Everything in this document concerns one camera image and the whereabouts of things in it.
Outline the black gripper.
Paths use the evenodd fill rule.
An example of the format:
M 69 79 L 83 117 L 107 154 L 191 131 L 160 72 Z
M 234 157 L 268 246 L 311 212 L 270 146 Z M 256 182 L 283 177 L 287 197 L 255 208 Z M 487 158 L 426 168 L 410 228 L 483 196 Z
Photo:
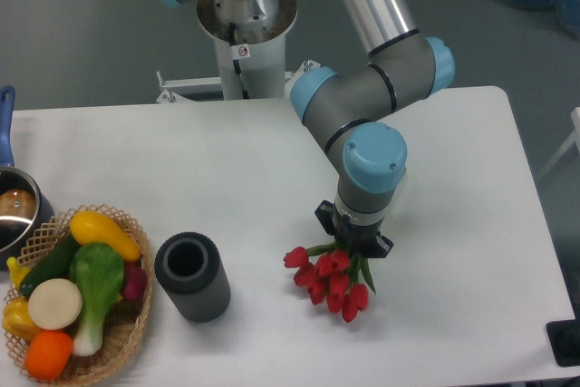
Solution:
M 387 257 L 393 242 L 382 235 L 384 213 L 362 214 L 350 210 L 339 201 L 324 200 L 314 212 L 324 231 L 333 236 L 336 249 L 362 257 Z

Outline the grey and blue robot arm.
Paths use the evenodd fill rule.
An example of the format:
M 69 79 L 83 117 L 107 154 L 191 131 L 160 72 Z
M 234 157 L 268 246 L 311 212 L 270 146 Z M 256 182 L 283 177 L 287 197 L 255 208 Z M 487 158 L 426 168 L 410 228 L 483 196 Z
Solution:
M 359 73 L 328 67 L 285 70 L 285 37 L 296 0 L 164 0 L 197 4 L 213 39 L 218 85 L 227 100 L 287 97 L 339 180 L 333 201 L 315 214 L 325 232 L 366 258 L 383 258 L 392 242 L 381 232 L 386 208 L 405 170 L 407 146 L 383 119 L 447 87 L 455 74 L 450 49 L 421 36 L 404 0 L 343 0 L 368 55 Z

